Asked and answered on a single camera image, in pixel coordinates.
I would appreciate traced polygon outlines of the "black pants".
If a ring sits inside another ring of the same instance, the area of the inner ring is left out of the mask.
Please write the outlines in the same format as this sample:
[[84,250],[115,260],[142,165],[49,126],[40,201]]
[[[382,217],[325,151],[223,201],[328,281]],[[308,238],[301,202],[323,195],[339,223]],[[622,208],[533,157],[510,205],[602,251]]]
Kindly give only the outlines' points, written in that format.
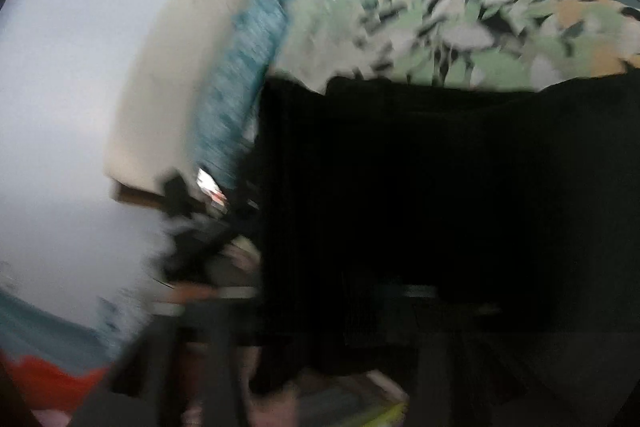
[[262,87],[250,390],[378,369],[410,426],[639,421],[639,76]]

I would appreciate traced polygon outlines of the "smartphone with lit screen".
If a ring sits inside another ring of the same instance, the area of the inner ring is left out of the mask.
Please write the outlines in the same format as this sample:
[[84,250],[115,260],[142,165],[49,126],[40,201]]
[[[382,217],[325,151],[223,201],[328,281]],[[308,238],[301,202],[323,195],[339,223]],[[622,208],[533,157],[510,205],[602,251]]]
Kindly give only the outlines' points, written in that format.
[[224,210],[227,208],[227,197],[224,196],[224,192],[221,190],[218,183],[207,171],[202,168],[198,169],[195,183],[207,199],[209,205],[218,210]]

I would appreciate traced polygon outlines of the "cream upholstered headboard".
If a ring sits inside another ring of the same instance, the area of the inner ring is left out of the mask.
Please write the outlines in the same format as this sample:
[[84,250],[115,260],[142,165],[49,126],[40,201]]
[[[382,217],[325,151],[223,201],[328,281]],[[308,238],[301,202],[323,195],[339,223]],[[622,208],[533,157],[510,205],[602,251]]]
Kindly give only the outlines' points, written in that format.
[[193,176],[196,98],[250,0],[168,0],[122,91],[104,155],[106,175],[152,194],[178,171]]

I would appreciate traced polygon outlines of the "teal floral pillow near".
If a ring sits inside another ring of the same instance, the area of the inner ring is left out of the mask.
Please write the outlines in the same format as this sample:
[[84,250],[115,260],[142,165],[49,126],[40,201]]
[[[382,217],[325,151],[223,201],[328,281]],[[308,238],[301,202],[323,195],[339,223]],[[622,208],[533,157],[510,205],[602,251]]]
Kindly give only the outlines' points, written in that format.
[[198,169],[224,188],[236,187],[238,161],[250,148],[246,132],[262,78],[288,29],[291,1],[248,0],[198,96],[192,157]]

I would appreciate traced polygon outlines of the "orange fuzzy sleeve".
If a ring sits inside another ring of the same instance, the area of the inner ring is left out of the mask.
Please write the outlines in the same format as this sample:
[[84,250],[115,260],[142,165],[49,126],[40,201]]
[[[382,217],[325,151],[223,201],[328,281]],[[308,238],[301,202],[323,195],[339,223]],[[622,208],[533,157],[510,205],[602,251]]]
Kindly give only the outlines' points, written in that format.
[[108,366],[103,366],[72,375],[30,355],[17,361],[1,357],[1,364],[31,410],[56,410],[68,415],[78,409],[108,369]]

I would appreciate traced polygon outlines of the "floral green bed quilt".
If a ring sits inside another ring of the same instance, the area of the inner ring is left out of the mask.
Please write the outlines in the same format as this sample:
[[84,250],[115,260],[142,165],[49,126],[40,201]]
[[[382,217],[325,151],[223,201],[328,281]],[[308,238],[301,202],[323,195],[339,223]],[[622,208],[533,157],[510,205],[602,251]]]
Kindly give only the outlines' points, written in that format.
[[639,0],[294,0],[274,68],[314,91],[338,74],[541,90],[639,65]]

